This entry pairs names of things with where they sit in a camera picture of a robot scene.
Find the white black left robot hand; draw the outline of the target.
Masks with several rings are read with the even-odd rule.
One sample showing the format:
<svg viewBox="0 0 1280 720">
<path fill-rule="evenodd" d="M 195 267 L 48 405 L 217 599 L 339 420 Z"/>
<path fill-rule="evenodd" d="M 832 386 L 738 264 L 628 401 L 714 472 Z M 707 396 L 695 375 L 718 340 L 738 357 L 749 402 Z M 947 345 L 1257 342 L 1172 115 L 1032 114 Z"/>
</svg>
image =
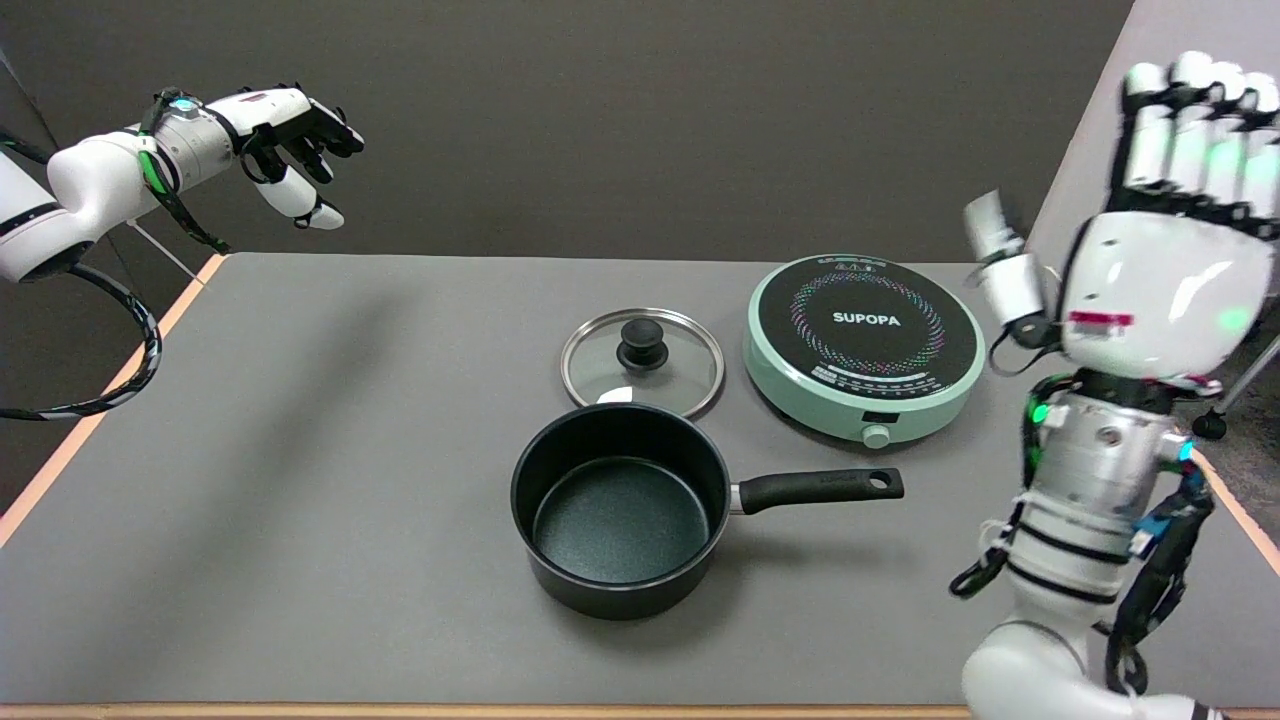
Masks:
<svg viewBox="0 0 1280 720">
<path fill-rule="evenodd" d="M 325 106 L 298 86 L 279 85 L 229 97 L 223 110 L 242 141 L 242 172 L 273 209 L 300 229 L 343 227 L 342 211 L 316 187 L 334 179 L 328 154 L 351 158 L 365 150 L 364 136 L 339 108 Z"/>
</svg>

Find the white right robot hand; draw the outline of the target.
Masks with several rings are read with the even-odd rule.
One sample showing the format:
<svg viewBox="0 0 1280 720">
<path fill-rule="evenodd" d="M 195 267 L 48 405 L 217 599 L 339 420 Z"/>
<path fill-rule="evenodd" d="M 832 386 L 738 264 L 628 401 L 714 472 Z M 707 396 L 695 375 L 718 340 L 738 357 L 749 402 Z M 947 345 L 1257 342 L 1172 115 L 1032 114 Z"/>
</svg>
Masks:
<svg viewBox="0 0 1280 720">
<path fill-rule="evenodd" d="M 1053 304 L 997 192 L 964 222 L 1005 338 L 1092 372 L 1202 387 L 1271 284 L 1277 82 L 1201 51 L 1133 65 L 1108 195 L 1076 229 Z"/>
</svg>

